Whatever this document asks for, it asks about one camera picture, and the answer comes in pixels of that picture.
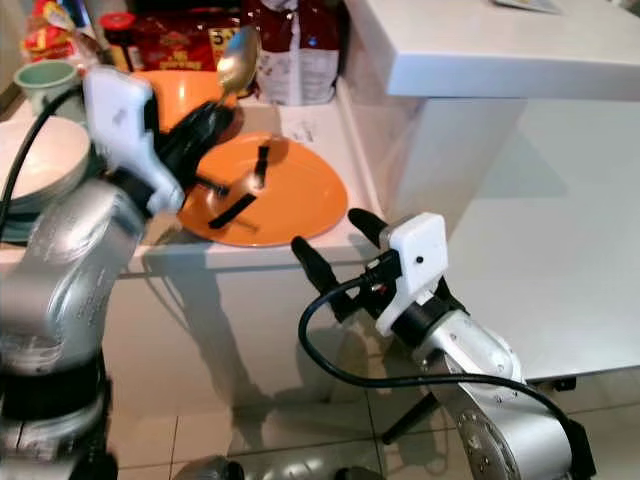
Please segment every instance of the white countertop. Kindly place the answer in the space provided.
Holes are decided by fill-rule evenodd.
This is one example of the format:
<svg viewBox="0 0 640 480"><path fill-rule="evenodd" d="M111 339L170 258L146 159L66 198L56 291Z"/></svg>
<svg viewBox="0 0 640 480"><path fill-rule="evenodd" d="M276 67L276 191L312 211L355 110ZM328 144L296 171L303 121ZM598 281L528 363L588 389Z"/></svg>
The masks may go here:
<svg viewBox="0 0 640 480"><path fill-rule="evenodd" d="M532 102L449 242L529 378L640 365L640 104Z"/></svg>
<svg viewBox="0 0 640 480"><path fill-rule="evenodd" d="M606 0L561 15L490 0L346 0L393 95L640 100L640 18Z"/></svg>
<svg viewBox="0 0 640 480"><path fill-rule="evenodd" d="M249 98L241 100L241 105L255 108L271 108ZM320 155L342 179L347 189L349 208L361 207L380 213L377 197L371 190L367 166L361 157L354 155L352 142L345 130L339 99L326 105L306 107L278 107L282 133L304 144ZM31 118L31 109L25 102L13 114L11 120ZM161 218L163 226L172 226L177 221ZM161 244L143 244L136 249L127 273L145 270L144 257L154 255L166 263L167 268L180 268L183 259L189 255L204 257L208 268L246 268L298 265L288 245L282 247L231 247L200 240L184 232L165 235ZM332 262L356 262L361 252L373 252L373 247L345 217L328 232L311 240ZM22 248L0 249L0 271L11 268L22 256Z"/></svg>

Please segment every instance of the jar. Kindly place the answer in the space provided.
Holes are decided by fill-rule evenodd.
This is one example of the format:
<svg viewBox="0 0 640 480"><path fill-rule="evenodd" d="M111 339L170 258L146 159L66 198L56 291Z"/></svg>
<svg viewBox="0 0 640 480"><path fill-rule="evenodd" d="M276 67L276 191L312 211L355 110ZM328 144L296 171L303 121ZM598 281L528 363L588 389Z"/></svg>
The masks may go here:
<svg viewBox="0 0 640 480"><path fill-rule="evenodd" d="M113 63L123 72L134 72L144 68L131 31L135 21L136 16L129 12L107 13L100 17L104 36L111 47Z"/></svg>

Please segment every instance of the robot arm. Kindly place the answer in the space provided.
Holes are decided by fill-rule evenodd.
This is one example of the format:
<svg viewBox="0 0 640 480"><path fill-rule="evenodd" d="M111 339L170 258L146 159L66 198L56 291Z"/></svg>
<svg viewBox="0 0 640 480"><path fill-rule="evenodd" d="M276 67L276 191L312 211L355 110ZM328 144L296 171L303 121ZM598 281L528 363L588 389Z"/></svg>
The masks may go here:
<svg viewBox="0 0 640 480"><path fill-rule="evenodd" d="M232 112L207 102L160 136L151 87L108 67L84 80L110 173L52 205L0 289L0 480L115 478L106 455L106 305L149 218L177 212Z"/></svg>
<svg viewBox="0 0 640 480"><path fill-rule="evenodd" d="M528 394L528 387L520 388L526 382L513 350L477 324L449 292L442 278L448 263L442 217L421 214L387 226L369 212L352 209L349 219L382 249L360 279L338 285L315 250L300 237L292 242L307 277L323 294L307 308L299 330L312 359L355 385L390 384L393 379L366 379L341 371L321 359L306 338L306 322L323 299L331 303L338 321L364 308L377 319L382 335L394 334L412 350L424 375L404 377L404 385L428 385L431 393L422 408L441 405L454 419L473 478L584 480L595 475L584 429L557 407L552 412L549 400L545 405ZM354 299L345 293L348 284L360 286ZM474 382L461 382L462 378ZM390 443L397 433L390 431L383 441Z"/></svg>

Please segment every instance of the red package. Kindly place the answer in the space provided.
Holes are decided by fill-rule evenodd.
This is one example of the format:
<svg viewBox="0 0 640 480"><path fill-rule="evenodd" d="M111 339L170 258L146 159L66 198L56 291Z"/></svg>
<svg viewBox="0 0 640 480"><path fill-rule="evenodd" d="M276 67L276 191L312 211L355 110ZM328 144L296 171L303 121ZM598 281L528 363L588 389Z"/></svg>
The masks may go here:
<svg viewBox="0 0 640 480"><path fill-rule="evenodd" d="M243 23L260 30L256 80L268 103L310 105L333 97L340 35L323 0L244 0Z"/></svg>
<svg viewBox="0 0 640 480"><path fill-rule="evenodd" d="M221 8L145 14L133 40L145 70L216 70L240 24L239 12Z"/></svg>
<svg viewBox="0 0 640 480"><path fill-rule="evenodd" d="M91 34L79 29L62 5L36 0L27 19L22 55L27 62L64 58L83 71L98 63L100 45Z"/></svg>

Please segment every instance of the mint green mug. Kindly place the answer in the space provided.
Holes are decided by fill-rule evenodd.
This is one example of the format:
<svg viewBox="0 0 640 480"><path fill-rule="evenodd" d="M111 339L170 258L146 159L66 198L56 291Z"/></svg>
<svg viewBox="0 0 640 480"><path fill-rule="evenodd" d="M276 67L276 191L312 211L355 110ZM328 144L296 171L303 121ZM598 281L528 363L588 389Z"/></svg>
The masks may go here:
<svg viewBox="0 0 640 480"><path fill-rule="evenodd" d="M62 92L81 82L78 69L64 60L42 60L25 65L13 75L13 81L29 99L34 115ZM68 99L56 115L82 124L86 121L82 101L77 96Z"/></svg>

